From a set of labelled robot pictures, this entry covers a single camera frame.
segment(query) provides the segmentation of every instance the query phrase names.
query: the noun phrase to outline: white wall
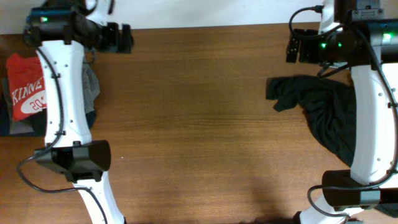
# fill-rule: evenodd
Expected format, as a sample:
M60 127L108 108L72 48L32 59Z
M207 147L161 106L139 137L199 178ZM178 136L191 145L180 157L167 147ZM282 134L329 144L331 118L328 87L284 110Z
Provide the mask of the white wall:
M21 33L33 7L44 0L0 0L0 34ZM133 29L286 23L299 8L322 0L116 0L110 21ZM319 21L313 12L297 21Z

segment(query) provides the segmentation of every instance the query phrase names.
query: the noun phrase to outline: gray cloth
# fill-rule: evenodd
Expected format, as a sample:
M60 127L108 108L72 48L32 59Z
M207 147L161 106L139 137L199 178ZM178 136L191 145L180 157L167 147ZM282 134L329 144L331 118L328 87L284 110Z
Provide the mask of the gray cloth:
M94 71L88 64L82 66L82 82L83 82L83 98L85 104L85 113L93 112L94 100L100 94L100 82L98 81ZM7 104L7 110L10 121L10 135L25 134L34 132L32 125L28 119L23 121L14 121L12 119L12 98L9 91L9 83L7 78L1 80L4 94L4 101Z

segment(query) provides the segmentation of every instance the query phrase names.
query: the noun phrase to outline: green light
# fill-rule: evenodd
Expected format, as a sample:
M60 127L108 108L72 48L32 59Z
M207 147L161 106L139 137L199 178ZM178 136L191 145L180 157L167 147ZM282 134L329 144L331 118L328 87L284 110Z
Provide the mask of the green light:
M383 34L383 40L391 40L392 34Z
M47 22L48 20L49 20L49 19L48 19L47 17L41 17L41 18L40 18L40 21L41 21L41 22Z

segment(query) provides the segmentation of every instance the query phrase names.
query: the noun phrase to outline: wooden table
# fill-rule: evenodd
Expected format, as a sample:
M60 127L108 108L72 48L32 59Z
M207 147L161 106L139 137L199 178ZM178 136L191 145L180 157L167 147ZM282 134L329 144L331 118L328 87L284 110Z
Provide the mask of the wooden table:
M111 145L110 180L128 223L291 217L309 207L307 190L324 171L347 169L313 138L301 108L277 113L265 99L268 78L320 69L285 63L287 25L133 34L133 54L99 54L93 66L101 82L93 139ZM33 54L19 41L0 37L1 71L11 52ZM90 223L76 192L45 195L18 178L17 163L42 145L1 138L1 223ZM45 188L70 186L36 164L24 170ZM357 217L396 223L375 210Z

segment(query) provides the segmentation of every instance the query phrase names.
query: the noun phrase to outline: red fabric with white text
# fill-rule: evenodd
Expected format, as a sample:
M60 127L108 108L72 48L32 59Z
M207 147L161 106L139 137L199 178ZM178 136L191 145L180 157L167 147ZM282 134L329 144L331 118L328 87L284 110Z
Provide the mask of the red fabric with white text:
M13 54L7 60L14 121L26 119L47 107L43 71L38 57Z

